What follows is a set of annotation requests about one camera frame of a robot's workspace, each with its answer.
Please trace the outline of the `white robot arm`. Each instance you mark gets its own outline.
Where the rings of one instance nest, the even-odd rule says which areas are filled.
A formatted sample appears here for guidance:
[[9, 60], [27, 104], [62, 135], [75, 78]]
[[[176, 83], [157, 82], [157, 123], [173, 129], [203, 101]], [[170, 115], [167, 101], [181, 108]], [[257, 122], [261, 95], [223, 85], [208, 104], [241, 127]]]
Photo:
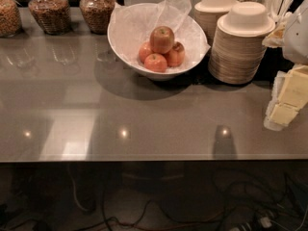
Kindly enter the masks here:
[[278, 71], [273, 82], [271, 101], [264, 126], [281, 131], [295, 119], [308, 103], [308, 0], [304, 0], [282, 28], [283, 57], [295, 65]]

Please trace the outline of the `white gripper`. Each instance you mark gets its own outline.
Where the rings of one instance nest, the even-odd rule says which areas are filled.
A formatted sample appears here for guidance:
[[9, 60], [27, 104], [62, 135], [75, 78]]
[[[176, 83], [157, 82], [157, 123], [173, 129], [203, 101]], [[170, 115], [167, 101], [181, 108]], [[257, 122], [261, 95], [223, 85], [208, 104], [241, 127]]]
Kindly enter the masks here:
[[264, 126], [281, 131], [308, 103], [308, 66], [295, 64], [287, 73], [278, 71], [274, 78], [271, 101], [266, 109]]

